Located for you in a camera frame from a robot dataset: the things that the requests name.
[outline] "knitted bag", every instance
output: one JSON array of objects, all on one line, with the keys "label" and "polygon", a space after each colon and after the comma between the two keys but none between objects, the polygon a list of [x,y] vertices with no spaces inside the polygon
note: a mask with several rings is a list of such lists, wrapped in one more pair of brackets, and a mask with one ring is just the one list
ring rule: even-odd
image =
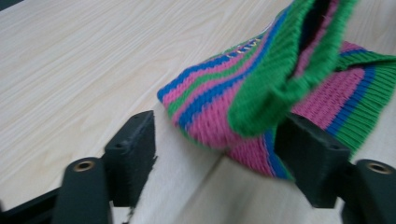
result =
[{"label": "knitted bag", "polygon": [[354,4],[295,0],[268,30],[187,68],[158,98],[192,141],[264,175],[291,178],[274,153],[290,111],[356,150],[389,101],[396,60],[342,42]]}]

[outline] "wood grain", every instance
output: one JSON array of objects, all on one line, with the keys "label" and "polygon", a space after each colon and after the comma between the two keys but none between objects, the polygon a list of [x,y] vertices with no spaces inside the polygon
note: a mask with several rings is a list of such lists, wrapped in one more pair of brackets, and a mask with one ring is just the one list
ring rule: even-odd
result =
[{"label": "wood grain", "polygon": [[[25,0],[1,11],[3,206],[59,187],[68,163],[101,156],[129,117],[153,109],[159,159],[131,223],[340,223],[338,210],[312,209],[291,183],[185,140],[155,95],[184,68],[258,34],[289,2]],[[392,0],[361,0],[346,40],[396,54],[394,11]],[[395,98],[355,160],[396,166]]]}]

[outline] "striped knit fabric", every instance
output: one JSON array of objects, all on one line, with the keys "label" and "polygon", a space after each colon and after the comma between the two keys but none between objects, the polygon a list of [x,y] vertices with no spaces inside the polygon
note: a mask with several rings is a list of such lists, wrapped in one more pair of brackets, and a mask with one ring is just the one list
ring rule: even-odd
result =
[{"label": "striped knit fabric", "polygon": [[359,148],[393,92],[396,60],[343,43],[354,1],[327,3],[294,1],[263,34],[159,90],[175,126],[199,145],[280,178],[291,176],[274,153],[274,137],[290,111]]}]

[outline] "metal ring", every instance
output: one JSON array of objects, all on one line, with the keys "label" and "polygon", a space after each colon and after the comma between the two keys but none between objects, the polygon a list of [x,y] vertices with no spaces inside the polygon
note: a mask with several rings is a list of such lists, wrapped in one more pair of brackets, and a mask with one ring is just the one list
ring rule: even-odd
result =
[{"label": "metal ring", "polygon": [[81,161],[75,165],[74,171],[76,172],[84,172],[90,170],[95,165],[93,161]]},{"label": "metal ring", "polygon": [[392,174],[392,171],[388,167],[375,162],[367,163],[367,168],[382,175]]}]

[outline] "wooden table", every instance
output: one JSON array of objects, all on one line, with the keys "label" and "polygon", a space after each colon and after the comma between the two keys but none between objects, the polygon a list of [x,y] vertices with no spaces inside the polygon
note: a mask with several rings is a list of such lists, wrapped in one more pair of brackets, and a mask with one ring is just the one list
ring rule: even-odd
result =
[{"label": "wooden table", "polygon": [[[25,0],[1,11],[3,206],[59,187],[68,163],[101,156],[129,117],[152,109],[158,160],[131,223],[340,223],[337,209],[313,209],[293,184],[187,141],[156,98],[184,68],[258,34],[289,2]],[[396,54],[395,11],[393,0],[361,0],[345,40]],[[393,97],[355,160],[396,166],[395,116]]]}]

